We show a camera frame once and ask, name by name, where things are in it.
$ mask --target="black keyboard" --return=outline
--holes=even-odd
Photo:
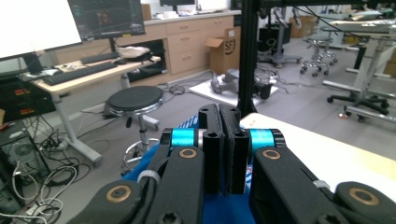
[[[104,60],[116,59],[118,57],[120,57],[120,55],[117,52],[111,52],[111,53],[93,55],[90,57],[83,57],[80,59],[80,61],[82,62],[82,64],[97,63]]]
[[[117,67],[117,65],[111,62],[99,63],[93,66],[80,68],[76,71],[56,74],[51,77],[43,77],[42,79],[45,83],[49,84],[50,86],[54,86],[79,77],[85,77],[98,72],[106,71],[107,69],[114,67]]]

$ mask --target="gray floor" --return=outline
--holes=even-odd
[[[288,54],[303,55],[308,59],[312,49],[307,49],[307,44],[300,39],[292,39],[285,46]],[[379,119],[367,119],[365,123],[357,122],[356,116],[349,119],[340,119],[339,114],[343,112],[345,103],[334,101],[332,104],[326,102],[330,94],[347,94],[344,91],[333,91],[321,85],[322,80],[328,79],[344,84],[352,84],[356,75],[345,72],[345,68],[353,65],[356,55],[353,52],[336,51],[338,63],[331,67],[330,74],[323,76],[319,74],[312,77],[310,71],[300,75],[300,65],[296,62],[284,63],[283,68],[277,69],[281,81],[277,82],[279,91],[268,100],[257,105],[258,112],[265,116],[280,119],[287,123],[319,133],[341,142],[360,147],[364,150],[374,152],[378,155],[396,160],[396,124],[388,123]],[[204,80],[209,79],[209,74],[204,73],[195,77],[194,81],[179,83],[184,87],[185,93],[173,95],[166,93],[166,103],[158,110],[149,115],[161,121],[160,130],[156,132],[149,129],[148,136],[159,138],[163,128],[176,127],[184,120],[195,115],[198,108],[215,103],[214,101],[189,93],[188,88]],[[389,91],[396,90],[394,81],[383,83],[376,81],[374,87],[384,88]],[[396,116],[396,105],[389,101],[390,114]],[[101,127],[112,119],[102,120],[100,114],[81,114],[73,120],[75,130],[79,134]],[[120,179],[120,164],[125,149],[139,139],[137,124],[134,123],[130,129],[125,128],[126,119],[114,119],[106,127],[97,132],[87,134],[80,139],[97,150],[104,156],[104,161],[99,167],[92,167],[87,176],[75,184],[70,185],[59,197],[64,202],[62,215],[57,223],[65,223],[89,202],[91,197],[99,188],[106,183]],[[73,149],[68,149],[71,155],[77,155]],[[80,174],[87,171],[81,167]],[[53,188],[51,194],[60,188]]]

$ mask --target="desk leg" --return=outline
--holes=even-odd
[[[88,147],[87,145],[85,145],[84,143],[82,143],[77,139],[76,134],[73,131],[73,127],[70,123],[70,120],[67,117],[66,113],[64,112],[61,98],[57,94],[52,94],[51,96],[52,96],[52,102],[59,113],[59,117],[61,118],[62,124],[64,125],[67,135],[69,137],[68,139],[66,139],[67,143],[70,144],[70,146],[75,148],[82,155],[87,157],[90,161],[92,161],[94,166],[98,166],[103,159],[102,155],[100,155],[95,150]]]
[[[121,86],[123,89],[127,89],[131,87],[131,83],[129,82],[129,78],[126,73],[121,75]],[[156,131],[158,131],[159,129],[158,125],[160,125],[159,120],[143,115],[143,121],[151,125],[151,127],[154,127]]]

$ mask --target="caster wheel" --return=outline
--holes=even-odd
[[[359,123],[364,123],[365,118],[363,116],[358,116],[358,122]]]
[[[381,104],[381,107],[384,108],[384,109],[385,109],[385,108],[388,108],[388,107],[389,107],[389,104],[388,104],[387,102],[382,103],[382,104]]]

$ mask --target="computer monitor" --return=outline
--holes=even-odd
[[[42,70],[37,52],[81,42],[67,0],[0,1],[0,30],[0,61],[23,58],[31,73]]]
[[[177,6],[195,5],[195,0],[160,0],[162,7],[172,7],[177,12]]]
[[[82,40],[143,35],[140,0],[68,0]]]

